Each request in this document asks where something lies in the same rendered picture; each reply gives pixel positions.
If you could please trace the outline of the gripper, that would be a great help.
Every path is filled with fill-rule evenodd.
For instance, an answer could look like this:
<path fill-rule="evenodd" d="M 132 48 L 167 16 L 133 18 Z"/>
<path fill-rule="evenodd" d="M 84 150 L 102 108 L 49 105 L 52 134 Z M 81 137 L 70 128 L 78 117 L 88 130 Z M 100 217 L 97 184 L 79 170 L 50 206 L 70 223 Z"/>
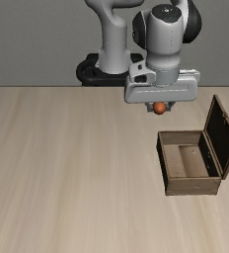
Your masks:
<path fill-rule="evenodd" d="M 124 86 L 124 100 L 129 104 L 145 103 L 148 113 L 154 102 L 166 102 L 171 112 L 176 102 L 193 101 L 197 97 L 200 73 L 195 69 L 157 72 L 144 61 L 131 64 Z"/>

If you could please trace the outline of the orange-brown egg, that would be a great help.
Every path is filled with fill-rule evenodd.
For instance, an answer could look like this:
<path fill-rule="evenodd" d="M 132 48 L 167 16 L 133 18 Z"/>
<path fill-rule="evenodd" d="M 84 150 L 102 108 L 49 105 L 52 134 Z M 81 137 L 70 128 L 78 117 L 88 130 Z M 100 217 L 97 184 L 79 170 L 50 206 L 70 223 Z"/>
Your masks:
<path fill-rule="evenodd" d="M 163 102 L 155 102 L 153 104 L 153 112 L 156 115 L 163 115 L 166 111 L 166 105 Z"/>

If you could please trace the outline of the brown wooden box lid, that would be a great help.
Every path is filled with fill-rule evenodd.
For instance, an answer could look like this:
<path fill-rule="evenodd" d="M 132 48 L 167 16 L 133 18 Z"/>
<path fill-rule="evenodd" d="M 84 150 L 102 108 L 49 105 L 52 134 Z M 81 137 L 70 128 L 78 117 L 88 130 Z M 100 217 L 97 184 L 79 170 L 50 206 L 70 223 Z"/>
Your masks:
<path fill-rule="evenodd" d="M 220 176 L 225 180 L 229 173 L 229 116 L 219 97 L 214 95 L 204 126 Z"/>

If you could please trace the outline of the brown wooden box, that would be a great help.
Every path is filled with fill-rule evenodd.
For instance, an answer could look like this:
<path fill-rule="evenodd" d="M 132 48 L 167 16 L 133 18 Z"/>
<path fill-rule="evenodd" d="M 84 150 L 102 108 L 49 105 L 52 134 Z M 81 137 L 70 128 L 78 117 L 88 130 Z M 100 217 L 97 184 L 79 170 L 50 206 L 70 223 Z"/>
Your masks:
<path fill-rule="evenodd" d="M 220 170 L 203 131 L 159 131 L 156 149 L 167 196 L 217 194 Z"/>

